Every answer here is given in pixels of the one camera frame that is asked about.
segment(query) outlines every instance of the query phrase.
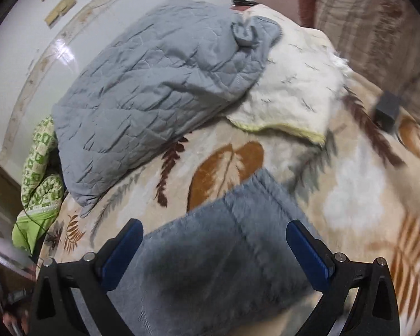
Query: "yellow trim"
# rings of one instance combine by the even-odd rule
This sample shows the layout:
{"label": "yellow trim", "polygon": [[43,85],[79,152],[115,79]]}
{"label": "yellow trim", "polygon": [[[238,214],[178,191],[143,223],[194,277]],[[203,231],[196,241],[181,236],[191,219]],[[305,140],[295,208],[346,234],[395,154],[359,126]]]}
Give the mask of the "yellow trim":
{"label": "yellow trim", "polygon": [[325,135],[319,134],[318,132],[309,131],[290,125],[288,123],[268,123],[265,125],[250,125],[247,123],[235,122],[229,119],[237,128],[245,131],[258,132],[263,129],[278,129],[296,137],[304,137],[314,144],[323,146],[325,144]]}

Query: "denim fabric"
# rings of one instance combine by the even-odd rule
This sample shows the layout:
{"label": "denim fabric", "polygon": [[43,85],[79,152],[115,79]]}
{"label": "denim fabric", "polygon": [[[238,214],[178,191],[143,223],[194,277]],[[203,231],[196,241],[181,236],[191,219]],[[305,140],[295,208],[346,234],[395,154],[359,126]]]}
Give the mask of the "denim fabric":
{"label": "denim fabric", "polygon": [[[285,188],[261,169],[146,235],[108,296],[135,336],[225,335],[275,315],[311,290],[285,238],[294,219],[317,236]],[[83,300],[78,308],[98,335]]]}

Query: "white cloth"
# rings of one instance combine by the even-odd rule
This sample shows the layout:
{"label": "white cloth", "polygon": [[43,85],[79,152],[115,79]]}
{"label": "white cloth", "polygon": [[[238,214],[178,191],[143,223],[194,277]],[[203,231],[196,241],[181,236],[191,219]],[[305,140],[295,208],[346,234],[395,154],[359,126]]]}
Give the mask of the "white cloth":
{"label": "white cloth", "polygon": [[227,119],[243,130],[276,128],[324,144],[333,103],[351,69],[321,31],[302,28],[264,5],[243,14],[276,21],[282,37],[270,50],[262,77],[226,112]]}

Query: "green patterned fabric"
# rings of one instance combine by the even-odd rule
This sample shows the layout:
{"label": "green patterned fabric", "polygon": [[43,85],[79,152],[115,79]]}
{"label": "green patterned fabric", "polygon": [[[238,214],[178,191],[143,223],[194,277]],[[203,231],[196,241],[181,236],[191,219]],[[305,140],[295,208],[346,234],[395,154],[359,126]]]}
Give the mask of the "green patterned fabric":
{"label": "green patterned fabric", "polygon": [[56,220],[64,196],[59,174],[46,176],[50,151],[58,145],[51,116],[43,119],[34,130],[32,146],[25,161],[20,198],[24,210],[12,230],[14,246],[31,254],[41,237]]}

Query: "metal screw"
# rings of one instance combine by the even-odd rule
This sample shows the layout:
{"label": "metal screw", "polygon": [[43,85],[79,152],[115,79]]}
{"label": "metal screw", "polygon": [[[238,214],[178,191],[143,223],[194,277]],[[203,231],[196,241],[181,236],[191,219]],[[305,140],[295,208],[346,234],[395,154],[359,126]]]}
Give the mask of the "metal screw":
{"label": "metal screw", "polygon": [[347,257],[345,256],[345,254],[336,253],[335,254],[335,259],[339,262],[345,262],[347,260]]}
{"label": "metal screw", "polygon": [[53,258],[46,258],[44,261],[43,261],[43,266],[44,267],[49,267],[51,264],[53,264],[53,262],[54,262],[54,259]]}
{"label": "metal screw", "polygon": [[386,261],[386,259],[381,258],[381,257],[377,258],[377,263],[379,265],[381,265],[382,267],[388,264],[387,261]]}
{"label": "metal screw", "polygon": [[82,258],[87,262],[91,262],[93,259],[95,259],[95,253],[91,251],[86,253],[86,255],[84,255]]}

